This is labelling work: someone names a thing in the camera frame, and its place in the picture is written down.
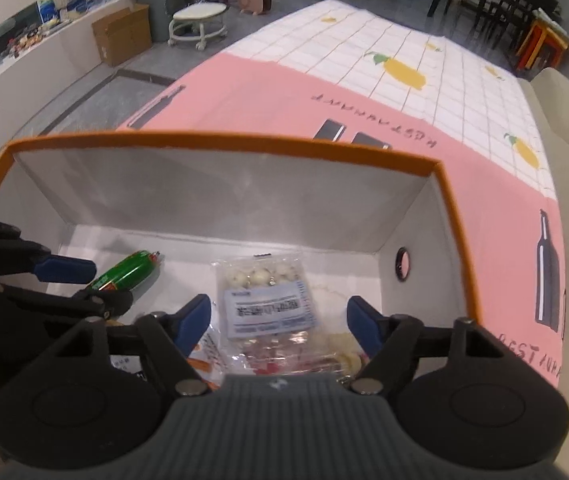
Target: tiled floor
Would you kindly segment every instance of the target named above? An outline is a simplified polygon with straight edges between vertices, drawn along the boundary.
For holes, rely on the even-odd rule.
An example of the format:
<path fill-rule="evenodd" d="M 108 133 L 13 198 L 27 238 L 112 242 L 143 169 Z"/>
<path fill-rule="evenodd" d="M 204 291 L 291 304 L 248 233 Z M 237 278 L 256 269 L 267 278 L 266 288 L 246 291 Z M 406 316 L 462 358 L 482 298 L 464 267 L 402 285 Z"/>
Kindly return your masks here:
<path fill-rule="evenodd" d="M 273 0 L 272 12 L 261 16 L 241 14 L 238 9 L 232 6 L 225 18 L 229 28 L 228 37 L 219 41 L 210 41 L 205 51 L 198 52 L 190 44 L 170 47 L 166 43 L 157 43 L 152 49 L 124 63 L 123 66 L 138 72 L 179 78 L 204 60 L 235 41 L 255 32 L 267 23 L 318 1 L 321 0 Z M 433 18 L 427 18 L 427 9 L 431 0 L 341 1 L 354 7 L 369 10 L 405 27 L 429 34 L 446 36 L 498 66 L 507 66 L 500 46 L 496 50 L 491 50 L 487 43 L 477 37 L 478 34 L 474 35 L 471 31 L 473 14 L 467 9 L 461 9 L 456 4 L 453 4 L 449 13 L 444 16 L 445 3 L 442 1 L 436 15 Z M 72 107 L 79 96 L 100 84 L 113 73 L 114 69 L 100 66 L 87 74 L 53 99 L 46 108 L 23 127 L 18 136 L 43 132 L 52 121 L 55 121 L 55 126 L 49 128 L 51 133 L 115 128 L 162 89 L 158 85 L 147 82 L 123 80 L 123 78 L 117 77 L 104 88 L 101 88 L 95 95 L 95 99 L 87 100 L 66 115 L 65 110 Z"/>

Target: food package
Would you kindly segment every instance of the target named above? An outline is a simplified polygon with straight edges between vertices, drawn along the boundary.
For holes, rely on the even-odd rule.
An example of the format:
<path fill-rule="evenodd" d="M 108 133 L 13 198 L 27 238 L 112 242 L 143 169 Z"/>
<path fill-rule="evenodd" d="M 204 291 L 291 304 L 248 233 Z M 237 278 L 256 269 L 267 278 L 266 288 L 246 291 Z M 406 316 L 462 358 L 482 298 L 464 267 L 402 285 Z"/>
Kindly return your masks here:
<path fill-rule="evenodd" d="M 319 327 L 299 256 L 263 254 L 215 266 L 228 372 L 345 373 Z"/>

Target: black bottle illustration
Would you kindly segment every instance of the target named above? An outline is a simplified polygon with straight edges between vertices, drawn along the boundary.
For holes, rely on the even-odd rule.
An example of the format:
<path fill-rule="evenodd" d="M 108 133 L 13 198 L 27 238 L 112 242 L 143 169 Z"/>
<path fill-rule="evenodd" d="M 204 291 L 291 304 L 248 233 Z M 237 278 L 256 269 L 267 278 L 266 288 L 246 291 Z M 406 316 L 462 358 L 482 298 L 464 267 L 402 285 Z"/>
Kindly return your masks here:
<path fill-rule="evenodd" d="M 171 102 L 171 100 L 178 95 L 181 91 L 186 88 L 184 85 L 180 85 L 171 94 L 162 96 L 158 101 L 152 104 L 147 110 L 141 113 L 133 121 L 131 121 L 127 126 L 133 128 L 134 130 L 139 130 L 141 127 L 145 126 L 146 123 L 152 120 L 156 115 L 158 115 L 162 110 L 164 110 Z"/>
<path fill-rule="evenodd" d="M 542 209 L 540 209 L 540 229 L 540 240 L 535 251 L 538 266 L 535 320 L 558 332 L 561 308 L 558 253 L 551 243 L 549 218 Z"/>

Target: green packaged food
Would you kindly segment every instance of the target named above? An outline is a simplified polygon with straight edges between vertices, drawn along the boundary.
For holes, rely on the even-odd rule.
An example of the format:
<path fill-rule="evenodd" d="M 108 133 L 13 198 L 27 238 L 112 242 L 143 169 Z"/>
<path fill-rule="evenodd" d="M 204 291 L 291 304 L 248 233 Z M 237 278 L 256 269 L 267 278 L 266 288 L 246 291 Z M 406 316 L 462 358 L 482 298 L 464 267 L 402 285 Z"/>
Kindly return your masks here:
<path fill-rule="evenodd" d="M 121 290 L 140 285 L 160 265 L 160 253 L 137 251 L 89 284 L 95 290 Z"/>

